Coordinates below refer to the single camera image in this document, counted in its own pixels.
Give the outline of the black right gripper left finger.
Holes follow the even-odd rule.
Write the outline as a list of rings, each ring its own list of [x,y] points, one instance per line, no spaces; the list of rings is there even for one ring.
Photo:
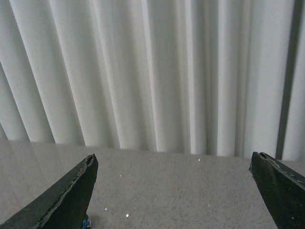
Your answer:
[[[2,229],[82,229],[97,178],[89,155],[55,184],[0,225]]]

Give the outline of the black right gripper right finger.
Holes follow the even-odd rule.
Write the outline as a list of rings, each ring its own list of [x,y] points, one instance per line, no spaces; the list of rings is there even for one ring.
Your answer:
[[[277,228],[303,229],[305,177],[263,152],[253,152],[249,171]]]

